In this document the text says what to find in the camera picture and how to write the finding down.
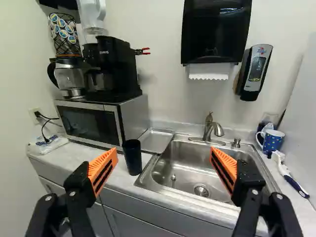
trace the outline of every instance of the countertop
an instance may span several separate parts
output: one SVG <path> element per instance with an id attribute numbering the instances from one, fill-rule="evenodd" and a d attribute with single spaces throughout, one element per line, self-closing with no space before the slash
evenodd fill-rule
<path id="1" fill-rule="evenodd" d="M 27 154 L 29 158 L 35 159 L 44 164 L 61 169 L 68 173 L 74 171 L 84 160 L 90 161 L 95 157 L 102 154 L 104 150 L 88 147 L 85 145 L 70 142 L 46 155 L 32 155 Z M 308 200 L 302 198 L 278 173 L 277 167 L 274 161 L 267 159 L 262 152 L 259 152 L 266 166 L 269 168 L 272 176 L 277 182 L 282 193 L 287 195 L 293 204 L 299 223 L 303 230 L 305 237 L 315 236 L 315 223 L 316 223 L 316 211 L 313 209 Z M 152 155 L 142 153 L 142 165 L 143 168 L 151 159 Z M 163 206 L 165 208 L 177 211 L 182 214 L 186 214 L 210 223 L 214 223 L 219 226 L 224 226 L 233 229 L 238 212 L 234 209 L 230 209 L 227 205 L 225 213 L 221 211 L 221 208 L 211 207 L 211 210 L 205 210 L 203 207 L 199 207 L 187 202 L 175 199 L 173 197 L 167 197 L 162 194 L 158 194 L 149 190 L 145 190 L 134 186 L 137 176 L 130 176 L 127 171 L 124 156 L 118 154 L 118 164 L 113 170 L 112 174 L 108 178 L 104 188 L 108 188 L 114 191 L 118 191 L 132 197 L 136 197 L 156 205 Z M 265 235 L 267 227 L 263 224 L 262 220 L 258 223 L 258 234 Z"/>

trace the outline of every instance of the sink basin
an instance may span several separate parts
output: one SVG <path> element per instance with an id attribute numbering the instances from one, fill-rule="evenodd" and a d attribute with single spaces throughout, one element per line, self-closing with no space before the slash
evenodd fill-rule
<path id="1" fill-rule="evenodd" d="M 160 156 L 153 156 L 135 182 L 138 187 L 194 204 L 220 202 L 234 205 L 217 172 L 209 161 L 210 147 L 214 146 L 235 159 L 254 162 L 267 185 L 264 192 L 280 192 L 268 169 L 252 145 L 240 148 L 189 141 L 188 136 L 176 134 Z M 171 177 L 175 176 L 174 185 Z"/>

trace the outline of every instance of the blue mug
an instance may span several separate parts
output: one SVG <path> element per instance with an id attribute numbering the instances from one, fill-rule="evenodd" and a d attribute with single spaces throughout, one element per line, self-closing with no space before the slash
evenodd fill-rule
<path id="1" fill-rule="evenodd" d="M 258 134 L 262 134 L 265 138 L 263 143 L 260 143 L 258 140 Z M 262 148 L 262 152 L 265 155 L 268 155 L 269 153 L 280 150 L 283 140 L 284 140 L 285 134 L 280 131 L 276 131 L 273 129 L 267 129 L 265 132 L 257 132 L 256 133 L 256 140 L 259 146 Z"/>

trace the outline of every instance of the microwave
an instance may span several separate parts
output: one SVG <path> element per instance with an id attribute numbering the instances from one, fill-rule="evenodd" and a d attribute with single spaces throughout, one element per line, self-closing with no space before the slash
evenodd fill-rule
<path id="1" fill-rule="evenodd" d="M 54 105 L 66 137 L 88 145 L 122 150 L 123 142 L 150 126 L 147 95 L 120 103 L 59 99 Z"/>

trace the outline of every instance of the electrical outlet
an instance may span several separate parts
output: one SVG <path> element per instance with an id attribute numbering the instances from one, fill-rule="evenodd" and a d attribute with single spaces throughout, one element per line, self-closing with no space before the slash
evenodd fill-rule
<path id="1" fill-rule="evenodd" d="M 43 114 L 42 111 L 41 111 L 41 109 L 38 108 L 38 107 L 37 107 L 37 108 L 33 108 L 33 109 L 29 109 L 29 114 L 30 114 L 31 120 L 32 120 L 32 122 L 33 122 L 35 125 L 40 123 L 39 120 L 37 119 L 36 115 L 35 115 L 35 112 L 36 112 L 36 111 L 38 111 L 38 112 L 40 112 L 41 114 Z"/>

